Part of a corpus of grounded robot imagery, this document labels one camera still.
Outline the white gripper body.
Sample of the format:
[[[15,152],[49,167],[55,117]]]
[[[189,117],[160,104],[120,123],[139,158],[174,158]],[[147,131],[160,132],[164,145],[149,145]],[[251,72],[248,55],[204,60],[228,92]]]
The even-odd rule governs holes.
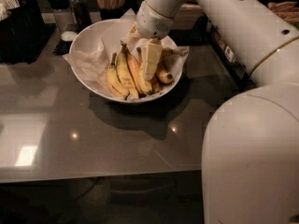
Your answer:
[[[173,27],[173,20],[154,10],[147,1],[143,1],[136,14],[137,31],[144,38],[163,39]]]

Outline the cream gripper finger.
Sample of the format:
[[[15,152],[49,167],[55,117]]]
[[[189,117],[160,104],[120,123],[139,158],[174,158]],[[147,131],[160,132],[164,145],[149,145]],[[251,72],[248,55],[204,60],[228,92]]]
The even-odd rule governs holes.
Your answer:
[[[141,38],[141,34],[137,30],[137,23],[134,22],[126,35],[126,40],[131,41],[131,40],[140,39],[140,38]]]
[[[142,47],[143,78],[150,81],[155,75],[157,64],[160,61],[163,46],[159,38],[149,39]]]

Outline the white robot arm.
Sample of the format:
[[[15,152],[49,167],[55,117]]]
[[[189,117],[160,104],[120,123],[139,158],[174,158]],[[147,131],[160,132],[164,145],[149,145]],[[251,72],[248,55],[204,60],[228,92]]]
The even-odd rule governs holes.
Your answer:
[[[185,1],[144,0],[138,32],[166,37]],[[195,1],[255,84],[206,127],[205,224],[298,224],[299,31],[258,0]]]

